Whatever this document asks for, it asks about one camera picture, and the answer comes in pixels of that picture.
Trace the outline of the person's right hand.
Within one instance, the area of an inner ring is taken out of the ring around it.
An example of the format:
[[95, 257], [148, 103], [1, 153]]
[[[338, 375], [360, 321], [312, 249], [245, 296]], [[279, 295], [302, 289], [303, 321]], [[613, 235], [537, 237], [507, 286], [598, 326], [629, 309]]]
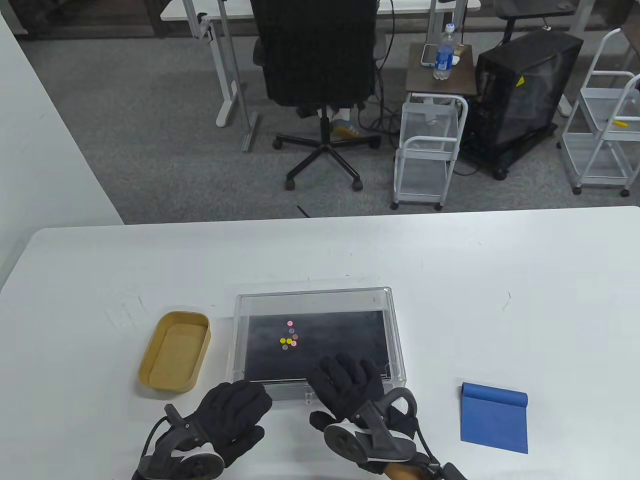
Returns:
[[386, 395], [375, 362], [347, 353], [320, 359], [308, 373], [307, 382], [327, 409], [310, 414], [310, 425], [320, 432], [329, 425], [351, 420], [366, 402], [379, 402]]

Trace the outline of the person's left hand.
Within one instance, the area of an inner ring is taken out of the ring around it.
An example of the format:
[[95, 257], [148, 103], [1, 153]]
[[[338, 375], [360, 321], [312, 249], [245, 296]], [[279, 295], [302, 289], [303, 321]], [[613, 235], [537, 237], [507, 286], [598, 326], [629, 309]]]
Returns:
[[190, 418], [201, 427], [225, 467], [230, 467], [265, 437], [259, 422], [273, 400], [258, 382], [222, 382], [208, 391]]

